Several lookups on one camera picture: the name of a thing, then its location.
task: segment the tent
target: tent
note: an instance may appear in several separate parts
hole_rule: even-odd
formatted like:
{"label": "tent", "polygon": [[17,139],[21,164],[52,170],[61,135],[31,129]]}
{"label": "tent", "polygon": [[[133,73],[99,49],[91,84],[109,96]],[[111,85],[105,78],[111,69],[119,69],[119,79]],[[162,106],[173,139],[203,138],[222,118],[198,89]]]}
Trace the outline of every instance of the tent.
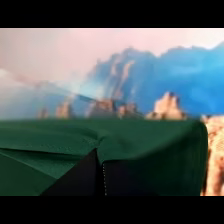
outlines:
{"label": "tent", "polygon": [[207,130],[196,120],[0,122],[0,195],[199,196]]}

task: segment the dark green canopy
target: dark green canopy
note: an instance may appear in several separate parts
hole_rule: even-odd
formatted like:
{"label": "dark green canopy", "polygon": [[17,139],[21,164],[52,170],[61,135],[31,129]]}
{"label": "dark green canopy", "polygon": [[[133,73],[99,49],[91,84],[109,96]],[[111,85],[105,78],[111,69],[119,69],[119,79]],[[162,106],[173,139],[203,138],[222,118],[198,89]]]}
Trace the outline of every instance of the dark green canopy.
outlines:
{"label": "dark green canopy", "polygon": [[200,195],[207,163],[203,123],[138,119],[0,122],[0,195],[40,195],[93,149],[122,160],[158,195]]}

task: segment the pink sky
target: pink sky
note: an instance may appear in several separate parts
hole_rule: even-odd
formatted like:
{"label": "pink sky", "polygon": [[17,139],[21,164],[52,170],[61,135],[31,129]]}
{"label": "pink sky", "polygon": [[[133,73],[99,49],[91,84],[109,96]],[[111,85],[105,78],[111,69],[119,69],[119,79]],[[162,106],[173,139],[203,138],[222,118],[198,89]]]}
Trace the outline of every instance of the pink sky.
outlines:
{"label": "pink sky", "polygon": [[132,46],[155,55],[176,46],[212,48],[224,41],[216,28],[0,29],[0,68],[38,79],[77,80],[111,54]]}

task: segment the green tent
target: green tent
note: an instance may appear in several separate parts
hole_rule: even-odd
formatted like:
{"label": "green tent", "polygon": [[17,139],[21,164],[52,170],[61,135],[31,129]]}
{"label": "green tent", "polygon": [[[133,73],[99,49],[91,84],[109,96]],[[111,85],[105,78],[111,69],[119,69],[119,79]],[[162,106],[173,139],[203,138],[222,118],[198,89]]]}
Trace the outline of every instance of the green tent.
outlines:
{"label": "green tent", "polygon": [[[4,121],[0,148],[0,195],[7,196],[42,195],[82,161],[90,164],[85,158],[93,151],[104,191],[114,182],[116,189],[125,185],[116,171],[123,166],[146,195],[199,196],[208,151],[207,130],[199,121],[138,119]],[[91,181],[92,170],[80,171],[75,184]]]}

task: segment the blurred background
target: blurred background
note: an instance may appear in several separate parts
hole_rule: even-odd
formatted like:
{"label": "blurred background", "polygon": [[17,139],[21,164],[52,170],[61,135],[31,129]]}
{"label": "blurred background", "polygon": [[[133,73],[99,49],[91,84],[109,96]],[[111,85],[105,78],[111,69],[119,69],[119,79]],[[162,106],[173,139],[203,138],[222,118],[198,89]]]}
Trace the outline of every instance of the blurred background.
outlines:
{"label": "blurred background", "polygon": [[0,120],[200,119],[203,195],[224,195],[223,93],[223,28],[0,29]]}

